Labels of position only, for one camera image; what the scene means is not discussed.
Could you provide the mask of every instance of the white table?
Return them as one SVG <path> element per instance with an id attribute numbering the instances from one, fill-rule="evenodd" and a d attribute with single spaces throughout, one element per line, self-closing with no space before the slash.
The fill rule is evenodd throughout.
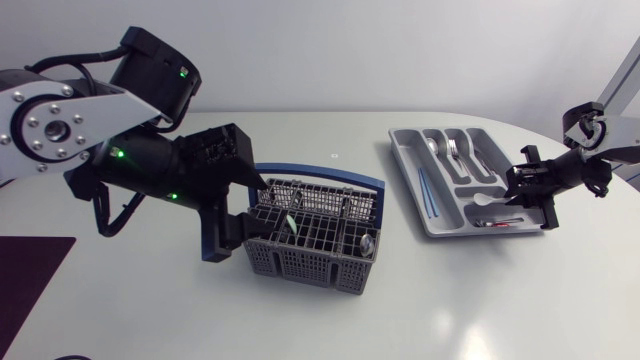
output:
<path id="1" fill-rule="evenodd" d="M 190 114 L 178 133 L 229 122 L 252 137 L 256 162 L 386 182 L 364 294 L 255 275 L 242 248 L 220 264 L 202 262 L 197 213 L 156 199 L 117 237 L 102 238 L 91 204 L 75 200 L 62 175 L 27 178 L 0 191 L 2 235 L 78 241 L 6 359 L 640 358 L 638 192 L 615 177 L 605 199 L 584 187 L 558 196 L 558 229 L 431 240 L 387 130 L 479 125 L 517 163 L 524 145 L 551 158 L 561 144 L 443 113 Z M 111 189 L 115 209 L 130 193 Z M 245 189 L 233 187 L 229 203 L 245 210 Z"/>

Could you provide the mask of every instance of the dishwasher basket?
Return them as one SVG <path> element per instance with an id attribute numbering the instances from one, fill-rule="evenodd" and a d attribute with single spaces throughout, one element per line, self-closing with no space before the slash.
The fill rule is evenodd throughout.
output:
<path id="1" fill-rule="evenodd" d="M 262 163 L 256 169 L 375 191 L 281 179 L 268 179 L 266 190 L 249 189 L 249 213 L 274 227 L 270 235 L 244 242 L 255 273 L 362 294 L 380 244 L 384 181 L 309 165 Z"/>

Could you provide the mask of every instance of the gray plastic cutlery tray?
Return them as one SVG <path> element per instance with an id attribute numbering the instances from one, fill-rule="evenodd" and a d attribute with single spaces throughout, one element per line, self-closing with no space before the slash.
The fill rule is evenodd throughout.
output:
<path id="1" fill-rule="evenodd" d="M 391 146 L 431 237 L 490 235 L 541 231 L 540 209 L 507 206 L 506 172 L 513 165 L 498 144 L 479 127 L 390 129 Z M 436 152 L 427 145 L 435 140 Z M 454 140 L 458 158 L 452 156 Z M 439 209 L 427 215 L 418 169 L 423 168 Z M 504 227 L 478 226 L 478 221 L 522 218 Z"/>

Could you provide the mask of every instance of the black mat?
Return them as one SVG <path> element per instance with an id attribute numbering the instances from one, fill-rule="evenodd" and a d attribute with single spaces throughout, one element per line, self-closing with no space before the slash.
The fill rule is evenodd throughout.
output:
<path id="1" fill-rule="evenodd" d="M 75 241 L 0 236 L 0 358 Z"/>

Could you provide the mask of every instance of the green led light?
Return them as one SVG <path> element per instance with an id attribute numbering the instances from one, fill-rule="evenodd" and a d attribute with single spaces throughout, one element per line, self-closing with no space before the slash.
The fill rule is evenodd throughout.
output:
<path id="1" fill-rule="evenodd" d="M 186 79 L 187 75 L 189 75 L 189 69 L 187 69 L 184 66 L 181 66 L 180 67 L 180 77 L 183 78 L 183 79 Z"/>

